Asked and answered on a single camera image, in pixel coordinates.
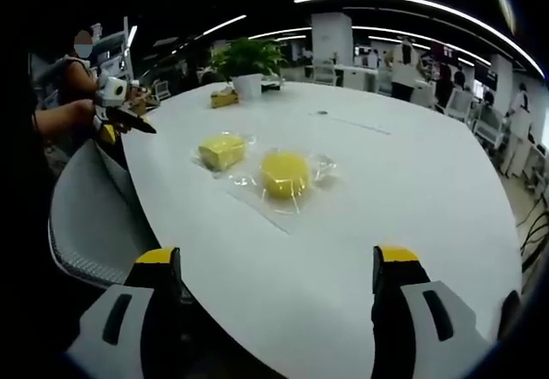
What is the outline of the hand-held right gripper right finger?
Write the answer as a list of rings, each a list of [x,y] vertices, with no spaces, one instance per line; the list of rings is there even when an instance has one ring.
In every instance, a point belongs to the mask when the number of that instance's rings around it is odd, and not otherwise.
[[[373,378],[464,378],[489,349],[475,312],[408,249],[373,248]]]

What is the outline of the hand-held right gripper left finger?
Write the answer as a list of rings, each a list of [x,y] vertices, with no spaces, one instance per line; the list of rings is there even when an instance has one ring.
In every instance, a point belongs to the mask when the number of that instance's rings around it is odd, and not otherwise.
[[[86,378],[173,378],[182,306],[179,249],[149,250],[84,312],[65,357]]]

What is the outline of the person's left hand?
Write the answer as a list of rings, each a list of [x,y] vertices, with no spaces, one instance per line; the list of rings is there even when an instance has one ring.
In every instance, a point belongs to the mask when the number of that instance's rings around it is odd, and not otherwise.
[[[94,102],[91,99],[79,99],[69,103],[72,118],[75,124],[93,126],[96,117]]]

